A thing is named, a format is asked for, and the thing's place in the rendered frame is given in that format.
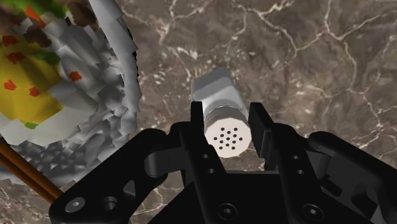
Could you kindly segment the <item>white bowl of food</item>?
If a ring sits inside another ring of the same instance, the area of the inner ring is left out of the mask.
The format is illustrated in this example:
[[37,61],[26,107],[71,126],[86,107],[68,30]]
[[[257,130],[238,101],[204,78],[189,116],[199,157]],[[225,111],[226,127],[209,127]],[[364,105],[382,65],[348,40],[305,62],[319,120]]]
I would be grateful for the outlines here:
[[0,137],[62,187],[137,127],[137,46],[116,0],[0,0]]

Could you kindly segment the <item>white salt shaker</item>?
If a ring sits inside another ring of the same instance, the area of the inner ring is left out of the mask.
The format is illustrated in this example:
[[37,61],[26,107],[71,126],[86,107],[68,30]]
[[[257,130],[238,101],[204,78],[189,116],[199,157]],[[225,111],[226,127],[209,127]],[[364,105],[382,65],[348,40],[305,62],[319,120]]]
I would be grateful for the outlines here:
[[217,67],[195,78],[191,97],[202,103],[204,135],[219,157],[236,157],[247,150],[249,113],[227,68]]

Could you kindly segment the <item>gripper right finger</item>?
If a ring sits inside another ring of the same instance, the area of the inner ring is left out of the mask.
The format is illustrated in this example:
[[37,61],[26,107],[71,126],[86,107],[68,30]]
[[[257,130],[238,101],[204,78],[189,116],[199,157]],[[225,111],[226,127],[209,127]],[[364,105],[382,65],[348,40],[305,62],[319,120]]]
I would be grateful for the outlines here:
[[397,169],[336,135],[308,138],[249,107],[252,141],[278,171],[289,224],[397,224]]

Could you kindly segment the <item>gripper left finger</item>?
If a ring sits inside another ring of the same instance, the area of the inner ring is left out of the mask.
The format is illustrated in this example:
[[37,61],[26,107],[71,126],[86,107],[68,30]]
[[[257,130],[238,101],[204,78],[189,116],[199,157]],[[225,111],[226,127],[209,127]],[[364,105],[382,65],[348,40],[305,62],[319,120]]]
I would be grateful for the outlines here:
[[186,185],[195,179],[196,161],[214,159],[223,166],[204,135],[202,103],[191,103],[190,121],[168,133],[144,129],[50,206],[52,224],[130,224],[130,217],[167,176],[182,173]]

